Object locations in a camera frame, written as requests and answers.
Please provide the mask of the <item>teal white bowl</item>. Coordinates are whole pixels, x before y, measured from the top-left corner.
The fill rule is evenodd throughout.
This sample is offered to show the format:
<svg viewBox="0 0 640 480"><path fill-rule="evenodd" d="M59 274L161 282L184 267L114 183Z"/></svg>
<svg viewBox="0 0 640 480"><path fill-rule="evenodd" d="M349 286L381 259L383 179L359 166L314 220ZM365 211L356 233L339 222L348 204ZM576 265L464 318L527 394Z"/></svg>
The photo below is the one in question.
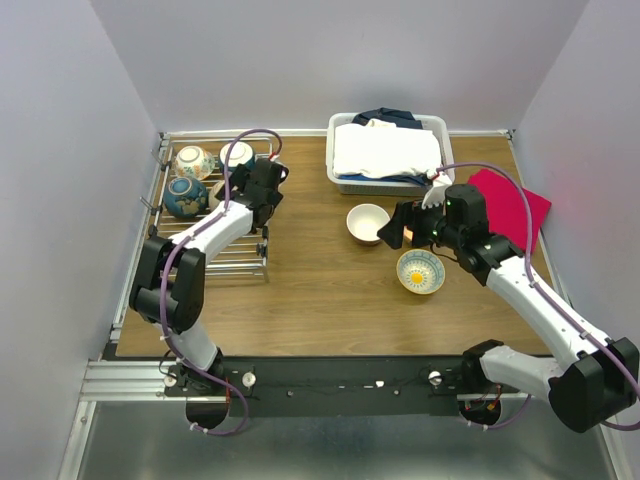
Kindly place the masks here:
<svg viewBox="0 0 640 480"><path fill-rule="evenodd" d="M229 142L219 151L218 166L221 172L224 171L224 165L227 165L229 172L233 172L240 165L252 170L255 160L255 152L250 144L239 141L232 145Z"/></svg>

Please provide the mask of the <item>red folded cloth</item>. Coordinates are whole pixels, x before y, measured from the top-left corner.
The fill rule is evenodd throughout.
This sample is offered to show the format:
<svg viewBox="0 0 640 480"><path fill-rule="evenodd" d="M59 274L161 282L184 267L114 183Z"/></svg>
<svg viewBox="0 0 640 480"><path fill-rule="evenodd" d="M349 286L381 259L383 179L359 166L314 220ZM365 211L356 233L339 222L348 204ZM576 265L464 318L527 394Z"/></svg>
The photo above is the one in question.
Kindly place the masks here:
<svg viewBox="0 0 640 480"><path fill-rule="evenodd" d="M472 175L469 184L474 185L486 200L491 231L506 236L524 251L527 245L528 223L524 203L516 187L503 176L488 169L482 169ZM527 189L523 192L531 209L531 252L534 252L539 231L552 204L546 198Z"/></svg>

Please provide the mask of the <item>white folded cloth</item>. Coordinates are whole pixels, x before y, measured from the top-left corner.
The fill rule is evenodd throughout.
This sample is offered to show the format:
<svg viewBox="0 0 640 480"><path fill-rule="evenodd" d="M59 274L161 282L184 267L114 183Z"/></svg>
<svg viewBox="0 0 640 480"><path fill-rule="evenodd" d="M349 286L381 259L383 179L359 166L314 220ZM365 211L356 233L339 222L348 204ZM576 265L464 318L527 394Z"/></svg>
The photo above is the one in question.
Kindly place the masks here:
<svg viewBox="0 0 640 480"><path fill-rule="evenodd" d="M443 160L432 131L354 123L335 129L333 151L331 166L336 177L419 176L436 169Z"/></svg>

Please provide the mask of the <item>yellow dotted white bowl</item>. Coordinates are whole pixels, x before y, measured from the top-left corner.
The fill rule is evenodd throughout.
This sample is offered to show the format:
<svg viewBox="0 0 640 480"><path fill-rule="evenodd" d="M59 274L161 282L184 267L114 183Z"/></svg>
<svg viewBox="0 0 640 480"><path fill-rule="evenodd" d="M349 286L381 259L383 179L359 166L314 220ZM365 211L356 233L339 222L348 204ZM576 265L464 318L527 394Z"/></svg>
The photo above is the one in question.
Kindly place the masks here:
<svg viewBox="0 0 640 480"><path fill-rule="evenodd" d="M446 272L442 261L433 253L413 249L400 256L396 264L400 284L417 295L430 295L445 283Z"/></svg>

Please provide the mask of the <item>dark blue floral bowl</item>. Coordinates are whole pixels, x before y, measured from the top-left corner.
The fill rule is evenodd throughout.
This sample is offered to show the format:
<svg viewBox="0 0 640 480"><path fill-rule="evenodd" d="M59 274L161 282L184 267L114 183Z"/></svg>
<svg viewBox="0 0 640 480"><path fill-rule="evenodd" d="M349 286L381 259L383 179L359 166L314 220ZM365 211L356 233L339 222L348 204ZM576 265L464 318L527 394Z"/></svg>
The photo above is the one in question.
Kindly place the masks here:
<svg viewBox="0 0 640 480"><path fill-rule="evenodd" d="M206 210L208 191L197 179L176 177L165 187L163 199L166 210L172 216L189 219Z"/></svg>

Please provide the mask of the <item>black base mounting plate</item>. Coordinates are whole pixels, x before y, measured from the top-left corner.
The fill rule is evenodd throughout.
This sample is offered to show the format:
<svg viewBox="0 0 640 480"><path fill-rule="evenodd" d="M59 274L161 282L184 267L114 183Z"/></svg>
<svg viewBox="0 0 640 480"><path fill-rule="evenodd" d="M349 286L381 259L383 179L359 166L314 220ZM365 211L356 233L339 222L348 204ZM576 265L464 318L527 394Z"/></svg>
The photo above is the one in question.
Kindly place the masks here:
<svg viewBox="0 0 640 480"><path fill-rule="evenodd" d="M456 355L228 356L216 381L180 364L160 370L165 395L185 400L187 420L215 431L276 417L461 416L493 425L509 392L467 386Z"/></svg>

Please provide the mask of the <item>white floral bowl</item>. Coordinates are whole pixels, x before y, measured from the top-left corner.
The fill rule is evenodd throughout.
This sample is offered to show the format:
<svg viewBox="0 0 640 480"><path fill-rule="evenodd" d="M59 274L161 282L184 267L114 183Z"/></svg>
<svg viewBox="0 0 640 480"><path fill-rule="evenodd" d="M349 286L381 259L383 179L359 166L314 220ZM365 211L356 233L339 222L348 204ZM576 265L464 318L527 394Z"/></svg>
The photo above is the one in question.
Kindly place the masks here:
<svg viewBox="0 0 640 480"><path fill-rule="evenodd" d="M183 147L175 157L174 170L178 177L203 181L216 170L214 156L197 145Z"/></svg>

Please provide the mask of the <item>beige flower pattern bowl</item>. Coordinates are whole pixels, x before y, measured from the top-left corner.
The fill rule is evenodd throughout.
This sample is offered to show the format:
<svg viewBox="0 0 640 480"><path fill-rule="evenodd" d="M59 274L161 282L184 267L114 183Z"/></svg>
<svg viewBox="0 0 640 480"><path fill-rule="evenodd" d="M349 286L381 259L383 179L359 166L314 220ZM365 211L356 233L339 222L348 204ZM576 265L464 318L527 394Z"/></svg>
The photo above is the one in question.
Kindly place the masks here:
<svg viewBox="0 0 640 480"><path fill-rule="evenodd" d="M405 227L403 230L403 238L407 244L411 244L413 241L413 231Z"/></svg>

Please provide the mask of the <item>red glossy bowl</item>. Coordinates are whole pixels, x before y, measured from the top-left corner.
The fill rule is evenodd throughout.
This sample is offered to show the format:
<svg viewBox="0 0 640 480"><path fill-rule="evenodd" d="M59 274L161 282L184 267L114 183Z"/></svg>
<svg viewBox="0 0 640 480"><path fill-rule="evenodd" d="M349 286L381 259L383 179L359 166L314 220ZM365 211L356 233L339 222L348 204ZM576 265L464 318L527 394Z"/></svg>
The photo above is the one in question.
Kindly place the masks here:
<svg viewBox="0 0 640 480"><path fill-rule="evenodd" d="M390 220L380 206L363 203L353 207L346 216L346 226L354 240L362 245L376 245L381 239L378 231Z"/></svg>

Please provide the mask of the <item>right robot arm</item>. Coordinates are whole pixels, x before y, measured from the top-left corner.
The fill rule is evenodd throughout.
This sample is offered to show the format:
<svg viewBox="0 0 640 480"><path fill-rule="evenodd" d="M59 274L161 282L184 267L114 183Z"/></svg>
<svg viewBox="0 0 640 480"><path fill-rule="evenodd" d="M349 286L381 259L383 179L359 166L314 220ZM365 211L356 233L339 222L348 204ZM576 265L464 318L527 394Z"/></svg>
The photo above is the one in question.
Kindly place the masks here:
<svg viewBox="0 0 640 480"><path fill-rule="evenodd" d="M415 247L445 246L460 267L505 300L549 349L548 358L488 340L463 354L460 379L480 392L503 384L545 400L574 432L606 424L639 397L639 350L581 317L533 271L507 237L491 232L484 196L473 185L448 187L441 203L400 202L378 236L393 249L410 230Z"/></svg>

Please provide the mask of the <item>plain beige bowl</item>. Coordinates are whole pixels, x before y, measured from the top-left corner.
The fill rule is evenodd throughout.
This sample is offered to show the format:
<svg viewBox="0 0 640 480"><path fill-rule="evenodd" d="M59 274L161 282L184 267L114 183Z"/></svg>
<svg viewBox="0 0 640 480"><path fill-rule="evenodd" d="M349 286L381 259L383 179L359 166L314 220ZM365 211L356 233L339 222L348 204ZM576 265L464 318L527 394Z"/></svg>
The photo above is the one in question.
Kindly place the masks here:
<svg viewBox="0 0 640 480"><path fill-rule="evenodd" d="M213 212L223 201L225 196L225 182L217 181L209 189L208 208Z"/></svg>

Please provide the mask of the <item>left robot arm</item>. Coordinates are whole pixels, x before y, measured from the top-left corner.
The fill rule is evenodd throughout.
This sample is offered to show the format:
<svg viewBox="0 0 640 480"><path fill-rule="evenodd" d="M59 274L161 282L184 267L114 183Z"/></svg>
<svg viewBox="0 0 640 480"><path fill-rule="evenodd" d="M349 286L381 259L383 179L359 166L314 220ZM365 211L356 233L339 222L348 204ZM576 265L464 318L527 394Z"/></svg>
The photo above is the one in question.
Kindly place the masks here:
<svg viewBox="0 0 640 480"><path fill-rule="evenodd" d="M188 384L201 395L214 393L222 380L220 349L200 320L206 267L235 240L268 223L288 176L287 167L268 159L251 169L239 166L210 214L179 234L155 235L143 244L129 307L160 329L162 340L188 366Z"/></svg>

